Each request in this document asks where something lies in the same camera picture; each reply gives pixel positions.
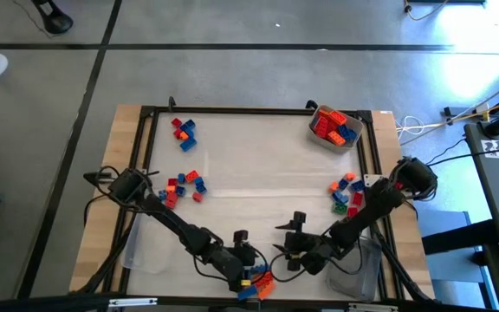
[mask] concrete floor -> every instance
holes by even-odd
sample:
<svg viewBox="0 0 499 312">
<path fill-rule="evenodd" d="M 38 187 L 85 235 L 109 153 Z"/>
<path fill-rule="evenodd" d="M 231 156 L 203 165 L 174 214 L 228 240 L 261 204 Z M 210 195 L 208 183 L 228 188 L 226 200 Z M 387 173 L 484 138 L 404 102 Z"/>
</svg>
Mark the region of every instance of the concrete floor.
<svg viewBox="0 0 499 312">
<path fill-rule="evenodd" d="M 28 0 L 17 0 L 40 23 Z M 56 1 L 75 20 L 47 38 L 21 9 L 0 0 L 0 43 L 100 43 L 114 0 Z M 315 99 L 345 109 L 392 110 L 399 118 L 439 122 L 446 106 L 470 106 L 499 89 L 499 4 L 451 4 L 413 22 L 400 1 L 136 0 L 120 7 L 111 43 L 383 44 L 383 51 L 108 50 L 89 102 L 34 296 L 64 294 L 93 188 L 84 172 L 101 162 L 119 104 L 302 107 Z M 413 5 L 420 16 L 432 5 Z M 408 51 L 402 45 L 447 45 Z M 94 65 L 96 49 L 6 49 L 0 78 L 0 299 L 20 283 L 52 181 Z M 458 141 L 463 125 L 407 146 L 425 161 Z M 411 136 L 404 134 L 402 140 Z M 468 153 L 465 144 L 448 156 Z M 436 168 L 435 200 L 419 209 L 468 211 L 489 218 L 471 159 Z"/>
</svg>

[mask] pile of lego bricks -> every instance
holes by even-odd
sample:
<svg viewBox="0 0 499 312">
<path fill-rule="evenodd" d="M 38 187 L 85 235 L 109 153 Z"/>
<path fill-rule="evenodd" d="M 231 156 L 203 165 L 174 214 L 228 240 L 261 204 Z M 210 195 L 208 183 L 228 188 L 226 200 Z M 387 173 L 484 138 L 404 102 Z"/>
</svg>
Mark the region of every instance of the pile of lego bricks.
<svg viewBox="0 0 499 312">
<path fill-rule="evenodd" d="M 184 197 L 186 194 L 186 188 L 180 185 L 191 183 L 196 185 L 196 191 L 191 197 L 200 203 L 204 194 L 207 193 L 207 188 L 205 188 L 204 179 L 195 170 L 188 174 L 179 173 L 177 178 L 169 179 L 168 186 L 163 191 L 159 191 L 159 199 L 161 202 L 165 201 L 165 206 L 169 209 L 174 209 L 178 198 Z"/>
<path fill-rule="evenodd" d="M 332 208 L 333 212 L 346 215 L 348 218 L 355 216 L 360 211 L 361 205 L 363 204 L 365 184 L 362 180 L 354 180 L 355 174 L 349 172 L 346 174 L 345 178 L 340 180 L 340 182 L 333 182 L 328 187 L 328 192 L 334 200 Z M 350 185 L 349 191 L 352 193 L 351 203 L 349 201 L 349 197 L 342 193 L 346 190 L 348 185 Z"/>
<path fill-rule="evenodd" d="M 244 289 L 237 293 L 238 300 L 240 301 L 255 295 L 257 295 L 259 300 L 269 297 L 275 289 L 275 281 L 270 274 L 270 267 L 265 267 L 262 264 L 244 271 L 242 286 L 244 286 Z"/>
<path fill-rule="evenodd" d="M 343 146 L 357 139 L 357 133 L 346 126 L 347 118 L 338 111 L 317 111 L 311 129 L 321 139 L 328 140 L 336 146 Z"/>
<path fill-rule="evenodd" d="M 196 123 L 193 120 L 188 120 L 187 122 L 182 123 L 182 121 L 178 118 L 172 120 L 171 123 L 176 128 L 173 133 L 174 137 L 183 141 L 180 143 L 180 148 L 182 148 L 184 152 L 188 152 L 197 144 L 194 135 Z"/>
</svg>

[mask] wooden tabletop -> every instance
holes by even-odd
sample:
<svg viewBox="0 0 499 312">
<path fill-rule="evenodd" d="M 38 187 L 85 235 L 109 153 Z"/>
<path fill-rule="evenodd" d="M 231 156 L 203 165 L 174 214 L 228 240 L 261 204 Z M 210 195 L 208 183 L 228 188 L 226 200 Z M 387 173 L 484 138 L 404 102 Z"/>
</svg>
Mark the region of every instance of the wooden tabletop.
<svg viewBox="0 0 499 312">
<path fill-rule="evenodd" d="M 128 167 L 140 109 L 141 106 L 132 105 L 120 105 L 117 108 L 102 166 L 114 166 L 119 171 Z M 392 112 L 373 111 L 373 127 L 377 140 L 381 170 L 383 174 L 387 175 L 402 157 Z M 369 146 L 366 133 L 363 133 L 361 138 L 366 143 L 364 146 Z M 147 135 L 144 135 L 141 141 L 142 151 L 140 151 L 140 155 L 144 154 L 143 149 L 146 146 L 146 142 Z M 368 147 L 365 148 L 364 154 L 367 167 L 372 168 L 373 156 Z M 108 199 L 97 200 L 91 205 L 81 247 L 76 259 L 75 271 L 70 282 L 70 290 L 82 287 L 105 260 L 111 248 L 113 232 L 117 221 L 117 212 L 117 205 Z M 426 263 L 426 256 L 415 212 L 407 206 L 402 205 L 392 211 L 391 219 L 399 261 L 404 265 L 420 289 L 426 295 L 434 298 L 431 276 Z M 390 265 L 385 259 L 383 259 L 383 263 L 387 294 L 389 297 L 395 298 L 396 293 L 393 288 Z M 117 263 L 112 290 L 118 289 L 121 268 L 120 263 Z"/>
</svg>

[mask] white work surface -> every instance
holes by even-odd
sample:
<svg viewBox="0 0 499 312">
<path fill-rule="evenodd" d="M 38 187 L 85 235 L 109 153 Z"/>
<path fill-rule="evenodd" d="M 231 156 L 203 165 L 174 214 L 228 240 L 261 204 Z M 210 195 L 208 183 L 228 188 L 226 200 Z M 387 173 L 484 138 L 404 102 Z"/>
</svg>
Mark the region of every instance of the white work surface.
<svg viewBox="0 0 499 312">
<path fill-rule="evenodd" d="M 172 135 L 175 117 L 196 123 L 198 144 L 187 153 Z M 160 114 L 150 165 L 150 172 L 160 170 L 152 177 L 154 191 L 165 189 L 167 179 L 179 172 L 197 170 L 208 190 L 203 202 L 191 198 L 194 184 L 184 185 L 186 196 L 174 211 L 187 223 L 210 229 L 227 246 L 232 245 L 234 231 L 248 230 L 249 242 L 270 261 L 280 252 L 272 244 L 282 245 L 286 233 L 275 226 L 287 224 L 294 211 L 303 211 L 307 213 L 303 230 L 321 234 L 341 218 L 331 212 L 328 186 L 347 172 L 361 176 L 357 149 L 337 154 L 316 145 L 306 136 L 309 122 L 308 116 Z M 133 261 L 128 294 L 236 296 L 225 282 L 198 275 L 191 255 L 157 220 L 146 215 L 137 218 L 139 228 L 126 248 Z M 199 263 L 199 268 L 220 275 L 211 265 Z M 294 275 L 286 270 L 283 258 L 275 261 L 273 271 L 279 278 Z M 352 300 L 327 287 L 326 271 L 276 283 L 269 299 Z"/>
</svg>

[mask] white cable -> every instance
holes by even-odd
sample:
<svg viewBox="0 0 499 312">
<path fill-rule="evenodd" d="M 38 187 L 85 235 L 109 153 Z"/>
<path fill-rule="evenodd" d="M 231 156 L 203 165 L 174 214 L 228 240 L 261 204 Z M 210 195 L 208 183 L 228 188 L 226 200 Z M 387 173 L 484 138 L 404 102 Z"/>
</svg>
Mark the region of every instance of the white cable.
<svg viewBox="0 0 499 312">
<path fill-rule="evenodd" d="M 408 125 L 407 125 L 407 120 L 408 119 L 415 120 L 418 123 L 418 125 L 417 126 L 413 126 L 413 128 L 409 128 Z M 406 117 L 404 117 L 404 120 L 403 120 L 402 124 L 400 124 L 396 120 L 396 125 L 398 125 L 398 127 L 401 128 L 401 129 L 399 129 L 398 140 L 401 139 L 401 137 L 404 134 L 404 132 L 407 132 L 407 133 L 413 134 L 413 135 L 419 135 L 419 134 L 421 134 L 424 131 L 424 123 L 423 123 L 423 121 L 421 121 L 419 118 L 417 118 L 415 116 L 406 116 Z"/>
<path fill-rule="evenodd" d="M 407 0 L 405 0 L 405 8 L 409 7 L 410 9 L 408 11 L 406 11 L 407 15 L 413 20 L 413 21 L 420 21 L 428 16 L 431 16 L 432 14 L 434 14 L 434 12 L 442 9 L 450 0 L 444 0 L 444 2 L 442 2 L 440 5 L 438 5 L 436 7 L 436 9 L 434 9 L 433 11 L 431 11 L 431 13 L 425 15 L 425 16 L 421 16 L 421 17 L 413 17 L 412 15 L 412 7 L 411 5 L 409 5 L 409 2 Z"/>
<path fill-rule="evenodd" d="M 427 134 L 429 134 L 429 133 L 431 133 L 431 132 L 433 132 L 433 131 L 435 131 L 435 130 L 439 129 L 440 127 L 446 126 L 447 124 L 449 124 L 449 123 L 453 122 L 453 120 L 455 120 L 455 119 L 457 119 L 457 118 L 459 118 L 459 117 L 461 117 L 461 116 L 463 116 L 463 115 L 467 114 L 469 111 L 472 111 L 473 109 L 475 109 L 475 108 L 477 108 L 477 107 L 480 107 L 481 105 L 484 105 L 486 102 L 488 102 L 488 101 L 490 101 L 490 100 L 494 99 L 497 95 L 499 95 L 499 90 L 498 90 L 498 91 L 496 91 L 496 93 L 494 93 L 493 95 L 489 96 L 486 100 L 482 101 L 480 104 L 476 104 L 476 105 L 473 105 L 472 107 L 469 107 L 469 108 L 465 109 L 465 110 L 464 110 L 464 111 L 462 111 L 461 113 L 457 114 L 455 117 L 448 119 L 446 122 L 443 122 L 443 123 L 442 123 L 442 124 L 440 124 L 439 126 L 433 127 L 431 130 L 429 130 L 429 131 L 427 131 L 427 132 L 425 132 L 425 133 L 421 133 L 421 134 L 419 134 L 419 135 L 418 135 L 418 136 L 416 136 L 415 138 L 412 138 L 411 140 L 408 140 L 408 141 L 406 141 L 406 142 L 402 143 L 401 145 L 402 145 L 402 146 L 404 146 L 404 145 L 405 145 L 405 144 L 407 144 L 407 143 L 413 142 L 414 140 L 416 140 L 416 139 L 418 139 L 418 138 L 421 138 L 421 137 L 423 137 L 423 136 L 425 136 L 425 135 L 427 135 Z"/>
</svg>

